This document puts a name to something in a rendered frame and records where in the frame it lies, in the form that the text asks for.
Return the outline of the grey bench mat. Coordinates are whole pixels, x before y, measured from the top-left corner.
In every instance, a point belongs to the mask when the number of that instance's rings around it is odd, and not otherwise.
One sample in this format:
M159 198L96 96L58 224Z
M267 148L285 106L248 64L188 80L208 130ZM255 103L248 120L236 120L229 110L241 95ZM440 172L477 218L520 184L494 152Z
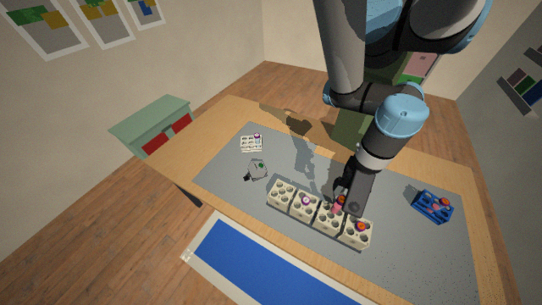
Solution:
M241 136L262 135L262 152L241 152ZM462 196L382 169L362 218L373 222L369 247L358 253L266 205L277 179L335 203L333 184L345 164L316 154L318 144L248 121L192 179L290 239L414 305L481 305ZM244 181L251 161L266 177ZM454 208L437 225L410 206L426 189Z

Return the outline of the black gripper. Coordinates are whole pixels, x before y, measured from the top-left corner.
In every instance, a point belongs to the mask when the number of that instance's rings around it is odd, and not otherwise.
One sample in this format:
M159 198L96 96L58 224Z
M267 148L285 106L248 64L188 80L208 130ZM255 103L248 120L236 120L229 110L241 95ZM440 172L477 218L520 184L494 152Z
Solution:
M338 178L336 178L333 184L334 199L337 199L340 196L341 192L344 192L345 189L349 188L355 169L360 169L361 171L369 174L377 174L382 170L366 168L358 162L355 154L354 156L350 156L345 165L342 177L339 176Z

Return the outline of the blue tube rack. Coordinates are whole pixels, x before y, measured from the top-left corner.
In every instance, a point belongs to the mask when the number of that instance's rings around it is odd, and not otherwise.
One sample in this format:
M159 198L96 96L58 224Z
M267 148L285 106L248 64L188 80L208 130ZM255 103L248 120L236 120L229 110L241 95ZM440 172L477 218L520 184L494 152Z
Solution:
M425 193L430 194L431 198L428 197L428 196L425 196ZM412 204L410 206L415 208L418 212L420 212L421 214L426 216L428 219L432 220L437 225L442 225L442 224L444 224L444 223L446 223L446 222L448 222L450 220L454 208L451 205L448 205L448 207L450 208L449 210L446 209L446 208L441 208L439 210L432 209L431 204L435 203L435 201L434 201L435 198L438 199L438 200L440 199L437 196L435 196L434 194L432 194L431 192L424 189L423 191L419 192L416 195L416 197L414 198L414 200L413 200L413 202L412 202ZM426 204L426 203L428 203L428 204ZM430 213L428 210L426 210L426 207L428 207L429 209L431 209L434 212Z

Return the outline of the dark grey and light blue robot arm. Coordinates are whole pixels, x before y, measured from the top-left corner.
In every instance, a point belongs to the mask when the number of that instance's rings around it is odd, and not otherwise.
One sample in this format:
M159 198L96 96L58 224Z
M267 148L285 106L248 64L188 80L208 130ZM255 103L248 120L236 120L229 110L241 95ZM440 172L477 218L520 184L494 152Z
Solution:
M364 66L385 68L403 52L459 53L477 35L493 0L312 1L329 77L323 101L374 116L355 155L366 168L384 169L422 128L429 108L419 84L366 82ZM355 169L344 213L362 217L375 176Z

